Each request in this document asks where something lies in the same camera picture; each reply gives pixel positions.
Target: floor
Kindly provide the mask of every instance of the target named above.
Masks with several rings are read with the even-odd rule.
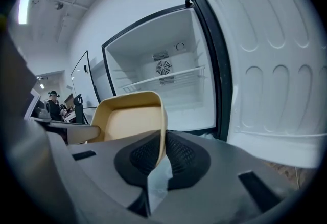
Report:
[[[295,189],[303,187],[307,181],[310,181],[315,172],[315,169],[302,169],[272,162],[264,163],[275,169],[280,175],[285,176]]]

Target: person wearing black shirt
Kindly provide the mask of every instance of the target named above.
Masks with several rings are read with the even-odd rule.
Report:
[[[60,107],[56,104],[57,103],[57,92],[51,91],[49,92],[49,99],[48,103],[50,105],[50,117],[52,120],[61,121],[62,115],[65,114],[65,109],[60,109]]]

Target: fluorescent light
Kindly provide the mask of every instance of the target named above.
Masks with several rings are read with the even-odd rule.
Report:
[[[20,0],[18,8],[18,23],[27,24],[27,8],[30,0]]]

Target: open refrigerator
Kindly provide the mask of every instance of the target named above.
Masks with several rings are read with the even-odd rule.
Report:
[[[102,51],[112,95],[157,92],[168,129],[315,167],[327,133],[326,45],[310,0],[186,0]]]

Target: beige container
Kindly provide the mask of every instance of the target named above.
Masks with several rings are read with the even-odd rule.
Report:
[[[103,100],[96,109],[91,125],[98,126],[100,134],[89,143],[160,130],[159,160],[164,153],[167,113],[156,92],[137,92]]]

